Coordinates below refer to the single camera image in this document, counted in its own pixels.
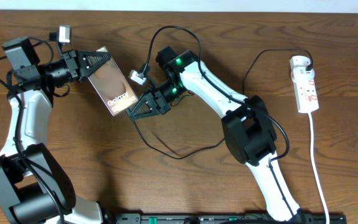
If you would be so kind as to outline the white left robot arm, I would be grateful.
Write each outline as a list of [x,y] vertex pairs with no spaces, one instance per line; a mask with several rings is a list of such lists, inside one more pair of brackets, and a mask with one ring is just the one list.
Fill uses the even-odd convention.
[[110,60],[102,51],[70,50],[41,64],[42,41],[19,37],[3,45],[12,68],[2,82],[12,116],[0,151],[0,207],[10,223],[113,223],[99,202],[76,195],[47,149],[55,89],[91,76]]

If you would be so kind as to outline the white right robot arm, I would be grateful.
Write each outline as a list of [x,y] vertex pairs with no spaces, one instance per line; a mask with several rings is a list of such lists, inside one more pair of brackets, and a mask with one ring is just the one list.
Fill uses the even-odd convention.
[[248,98],[213,75],[190,50],[178,55],[160,50],[156,63],[166,80],[153,84],[126,113],[131,121],[165,114],[185,91],[200,97],[220,117],[224,141],[233,157],[246,165],[264,196],[268,214],[278,222],[295,220],[300,209],[280,171],[275,140],[278,123],[258,96]]

